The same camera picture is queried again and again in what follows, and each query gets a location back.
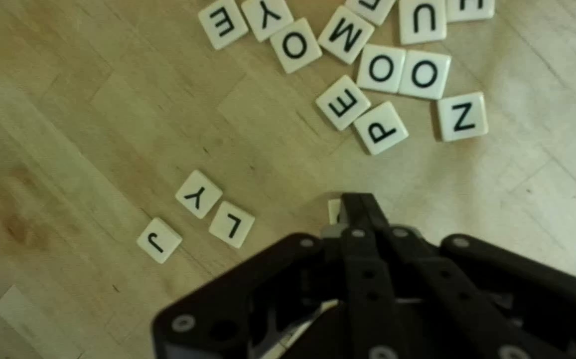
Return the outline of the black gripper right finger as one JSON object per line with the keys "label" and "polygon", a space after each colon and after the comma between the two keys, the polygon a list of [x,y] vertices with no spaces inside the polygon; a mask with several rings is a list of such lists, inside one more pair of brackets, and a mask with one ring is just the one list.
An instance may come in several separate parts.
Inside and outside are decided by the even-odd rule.
{"label": "black gripper right finger", "polygon": [[368,223],[374,229],[386,231],[390,227],[384,211],[380,209],[380,205],[378,205],[378,201],[376,201],[376,197],[372,193],[364,195],[364,207],[366,207]]}

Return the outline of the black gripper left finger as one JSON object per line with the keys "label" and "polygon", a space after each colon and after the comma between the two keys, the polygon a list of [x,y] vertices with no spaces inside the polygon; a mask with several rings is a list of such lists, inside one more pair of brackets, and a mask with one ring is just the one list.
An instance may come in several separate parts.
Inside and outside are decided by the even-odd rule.
{"label": "black gripper left finger", "polygon": [[346,223],[348,227],[374,229],[366,217],[364,195],[366,193],[340,195],[340,221]]}

